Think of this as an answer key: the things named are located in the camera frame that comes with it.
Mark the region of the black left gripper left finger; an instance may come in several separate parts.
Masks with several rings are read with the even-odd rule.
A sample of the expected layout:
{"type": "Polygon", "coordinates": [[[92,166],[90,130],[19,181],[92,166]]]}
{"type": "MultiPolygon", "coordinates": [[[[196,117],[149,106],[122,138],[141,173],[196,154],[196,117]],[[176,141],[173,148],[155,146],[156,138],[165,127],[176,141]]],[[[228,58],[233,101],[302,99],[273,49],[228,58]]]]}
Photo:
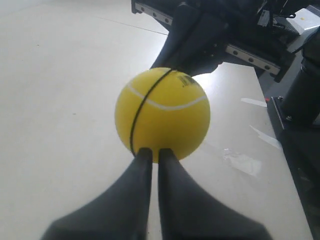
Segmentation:
{"type": "Polygon", "coordinates": [[[44,240],[145,240],[152,151],[142,148],[120,178],[82,208],[54,221],[44,240]]]}

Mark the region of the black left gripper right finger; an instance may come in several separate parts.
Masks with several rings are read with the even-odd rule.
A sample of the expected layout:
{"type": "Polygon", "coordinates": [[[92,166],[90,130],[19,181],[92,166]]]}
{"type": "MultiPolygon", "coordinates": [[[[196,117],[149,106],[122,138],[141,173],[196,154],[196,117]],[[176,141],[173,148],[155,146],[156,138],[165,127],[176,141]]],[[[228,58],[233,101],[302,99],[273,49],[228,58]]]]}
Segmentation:
{"type": "Polygon", "coordinates": [[[158,203],[164,240],[270,240],[256,222],[216,200],[188,174],[173,151],[158,158],[158,203]]]}

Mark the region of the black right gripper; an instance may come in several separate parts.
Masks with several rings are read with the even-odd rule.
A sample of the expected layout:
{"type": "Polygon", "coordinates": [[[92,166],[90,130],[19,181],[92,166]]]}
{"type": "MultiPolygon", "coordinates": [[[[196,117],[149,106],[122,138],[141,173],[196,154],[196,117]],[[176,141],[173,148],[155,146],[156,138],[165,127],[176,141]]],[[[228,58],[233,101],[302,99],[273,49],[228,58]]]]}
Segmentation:
{"type": "Polygon", "coordinates": [[[280,82],[295,55],[288,51],[293,35],[273,22],[274,5],[273,0],[133,0],[131,11],[149,15],[168,30],[152,69],[196,76],[227,62],[280,82]]]}

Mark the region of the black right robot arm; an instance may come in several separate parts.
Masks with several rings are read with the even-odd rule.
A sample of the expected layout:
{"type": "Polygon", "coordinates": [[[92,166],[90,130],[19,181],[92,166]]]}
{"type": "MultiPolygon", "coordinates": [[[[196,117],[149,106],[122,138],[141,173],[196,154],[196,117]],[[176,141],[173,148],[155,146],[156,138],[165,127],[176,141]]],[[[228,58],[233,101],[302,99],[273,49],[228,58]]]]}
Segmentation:
{"type": "Polygon", "coordinates": [[[153,67],[191,76],[228,62],[259,78],[292,81],[278,99],[282,119],[311,126],[320,113],[320,17],[317,0],[133,0],[168,37],[153,67]]]}

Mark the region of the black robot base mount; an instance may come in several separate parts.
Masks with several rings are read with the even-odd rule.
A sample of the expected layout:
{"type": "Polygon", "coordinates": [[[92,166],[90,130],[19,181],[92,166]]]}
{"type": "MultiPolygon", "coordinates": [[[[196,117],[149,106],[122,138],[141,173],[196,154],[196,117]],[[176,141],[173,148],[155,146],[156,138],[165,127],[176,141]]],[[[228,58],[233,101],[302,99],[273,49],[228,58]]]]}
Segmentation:
{"type": "Polygon", "coordinates": [[[320,49],[302,49],[301,68],[287,94],[267,112],[298,192],[312,237],[320,238],[320,49]]]}

